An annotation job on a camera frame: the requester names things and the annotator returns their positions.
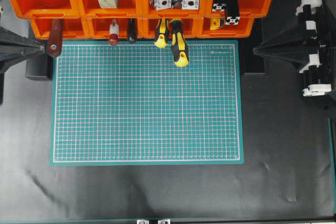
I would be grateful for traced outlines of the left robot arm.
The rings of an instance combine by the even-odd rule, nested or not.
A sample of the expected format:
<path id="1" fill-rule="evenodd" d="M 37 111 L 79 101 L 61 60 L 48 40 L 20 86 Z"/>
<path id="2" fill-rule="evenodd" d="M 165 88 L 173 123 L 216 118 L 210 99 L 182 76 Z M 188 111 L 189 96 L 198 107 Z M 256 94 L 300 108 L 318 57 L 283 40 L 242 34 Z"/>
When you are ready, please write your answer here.
<path id="1" fill-rule="evenodd" d="M 26 62 L 26 78 L 36 81 L 51 79 L 53 63 L 46 53 L 46 42 L 23 37 L 1 26 L 1 103 L 4 99 L 5 72 L 23 61 Z"/>

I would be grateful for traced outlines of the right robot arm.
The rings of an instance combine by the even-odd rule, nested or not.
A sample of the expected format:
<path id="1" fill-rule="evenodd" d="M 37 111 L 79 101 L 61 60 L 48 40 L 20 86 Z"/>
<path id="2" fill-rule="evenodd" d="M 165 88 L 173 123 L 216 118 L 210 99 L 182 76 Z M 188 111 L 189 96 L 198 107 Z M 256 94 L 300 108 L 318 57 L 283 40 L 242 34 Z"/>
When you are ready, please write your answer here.
<path id="1" fill-rule="evenodd" d="M 323 0 L 302 0 L 296 27 L 253 49 L 263 58 L 293 64 L 302 76 L 302 95 L 335 120 L 335 16 Z"/>

